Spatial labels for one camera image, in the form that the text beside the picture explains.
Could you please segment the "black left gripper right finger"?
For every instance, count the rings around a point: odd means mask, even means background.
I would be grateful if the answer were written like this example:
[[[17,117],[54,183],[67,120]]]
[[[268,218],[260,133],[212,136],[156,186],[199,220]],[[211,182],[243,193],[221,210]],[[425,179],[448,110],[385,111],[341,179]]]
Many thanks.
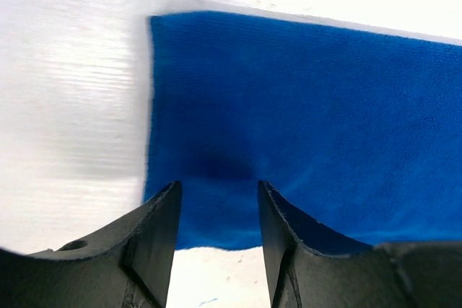
[[[272,307],[460,307],[460,242],[372,246],[334,231],[268,182],[258,210]]]

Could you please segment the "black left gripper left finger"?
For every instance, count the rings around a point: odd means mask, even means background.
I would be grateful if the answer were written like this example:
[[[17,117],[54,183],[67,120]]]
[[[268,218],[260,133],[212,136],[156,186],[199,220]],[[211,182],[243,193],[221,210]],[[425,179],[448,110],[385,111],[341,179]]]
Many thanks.
[[[165,307],[182,187],[58,250],[1,251],[2,307]]]

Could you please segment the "blue towel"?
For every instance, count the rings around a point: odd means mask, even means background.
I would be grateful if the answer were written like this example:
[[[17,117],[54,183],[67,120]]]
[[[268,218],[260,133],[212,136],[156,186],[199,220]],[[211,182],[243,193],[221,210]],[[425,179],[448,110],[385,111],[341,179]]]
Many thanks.
[[[461,47],[226,12],[149,19],[146,197],[179,181],[177,246],[261,244],[265,180],[369,244],[461,238]]]

